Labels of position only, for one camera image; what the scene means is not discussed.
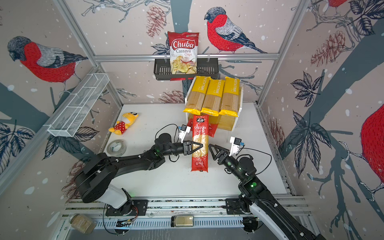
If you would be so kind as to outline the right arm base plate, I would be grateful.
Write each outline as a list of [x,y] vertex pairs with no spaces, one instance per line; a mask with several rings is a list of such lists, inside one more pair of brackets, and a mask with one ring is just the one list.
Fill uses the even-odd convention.
[[228,215],[252,215],[250,210],[252,204],[253,202],[247,198],[225,199],[222,208],[227,211]]

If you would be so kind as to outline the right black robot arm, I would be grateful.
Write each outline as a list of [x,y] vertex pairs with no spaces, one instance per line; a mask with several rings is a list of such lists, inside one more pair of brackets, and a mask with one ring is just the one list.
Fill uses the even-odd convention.
[[239,159],[230,155],[230,151],[210,144],[212,157],[219,165],[240,181],[239,198],[245,203],[245,213],[258,217],[279,240],[324,240],[321,234],[315,235],[298,222],[274,198],[266,185],[258,178],[253,157],[241,155]]

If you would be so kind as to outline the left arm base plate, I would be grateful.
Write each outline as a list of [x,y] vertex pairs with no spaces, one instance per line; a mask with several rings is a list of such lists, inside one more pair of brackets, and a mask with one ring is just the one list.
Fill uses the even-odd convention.
[[107,217],[145,216],[148,203],[148,200],[129,200],[119,209],[115,209],[112,206],[107,205],[105,214]]

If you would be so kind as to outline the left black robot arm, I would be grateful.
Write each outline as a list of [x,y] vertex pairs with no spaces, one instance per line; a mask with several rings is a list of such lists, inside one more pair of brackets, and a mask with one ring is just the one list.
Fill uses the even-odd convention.
[[111,185],[114,178],[154,170],[165,163],[166,156],[192,155],[203,147],[203,144],[193,141],[173,143],[171,135],[161,134],[155,139],[155,144],[140,155],[109,157],[105,153],[98,154],[75,177],[76,192],[83,203],[99,201],[120,209],[129,204],[131,196],[125,189]]

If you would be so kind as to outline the yellow pasta bag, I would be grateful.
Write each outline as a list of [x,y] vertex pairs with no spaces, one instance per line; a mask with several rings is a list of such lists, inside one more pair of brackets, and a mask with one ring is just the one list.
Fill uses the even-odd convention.
[[210,80],[201,113],[218,117],[224,92],[225,80]]
[[240,97],[240,80],[226,77],[220,107],[220,115],[238,117]]
[[194,78],[185,109],[183,110],[184,113],[201,115],[210,80],[210,77],[205,76],[196,76]]

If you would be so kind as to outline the red pasta bag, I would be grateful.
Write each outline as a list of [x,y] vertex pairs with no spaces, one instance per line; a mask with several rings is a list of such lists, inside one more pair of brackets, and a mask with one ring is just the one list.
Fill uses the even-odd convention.
[[209,123],[209,136],[214,137],[217,131],[218,124]]
[[209,151],[209,116],[193,117],[193,144],[192,169],[191,171],[208,172],[208,151]]
[[193,120],[194,120],[193,118],[189,119],[187,124],[187,126],[190,127],[191,129],[193,129]]

